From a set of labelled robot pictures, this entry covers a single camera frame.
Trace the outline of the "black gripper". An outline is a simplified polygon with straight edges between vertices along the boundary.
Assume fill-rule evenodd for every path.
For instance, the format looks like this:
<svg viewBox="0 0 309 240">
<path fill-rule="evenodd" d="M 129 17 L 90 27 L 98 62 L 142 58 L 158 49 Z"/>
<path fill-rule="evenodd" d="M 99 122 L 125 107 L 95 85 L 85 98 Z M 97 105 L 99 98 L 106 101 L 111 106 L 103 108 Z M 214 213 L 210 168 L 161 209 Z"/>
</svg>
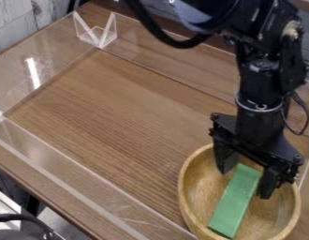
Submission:
<svg viewBox="0 0 309 240">
<path fill-rule="evenodd" d="M 271 198 L 278 185 L 293 184 L 303 164 L 303 156 L 285 137 L 290 101 L 273 105 L 237 98 L 237 114 L 213 112 L 210 136 L 214 141 L 215 165 L 226 174 L 243 155 L 263 167 L 257 195 Z"/>
</svg>

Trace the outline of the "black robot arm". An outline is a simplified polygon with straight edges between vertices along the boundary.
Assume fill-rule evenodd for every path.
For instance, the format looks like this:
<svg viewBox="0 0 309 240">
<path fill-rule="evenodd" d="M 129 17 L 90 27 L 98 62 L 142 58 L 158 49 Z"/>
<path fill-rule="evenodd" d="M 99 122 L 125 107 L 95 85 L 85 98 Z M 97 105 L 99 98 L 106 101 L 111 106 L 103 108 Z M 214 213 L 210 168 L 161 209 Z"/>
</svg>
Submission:
<svg viewBox="0 0 309 240">
<path fill-rule="evenodd" d="M 193 48 L 214 35 L 234 43 L 237 114 L 211 114 L 215 165 L 226 173 L 235 167 L 238 155 L 250 158 L 263 167 L 257 195 L 270 199 L 283 183 L 295 181 L 303 164 L 303 156 L 283 136 L 291 128 L 290 104 L 306 105 L 297 93 L 309 71 L 297 7 L 289 0 L 174 0 L 178 19 L 195 33 L 177 40 L 162 30 L 139 0 L 126 0 L 126 4 L 154 37 L 178 49 Z"/>
</svg>

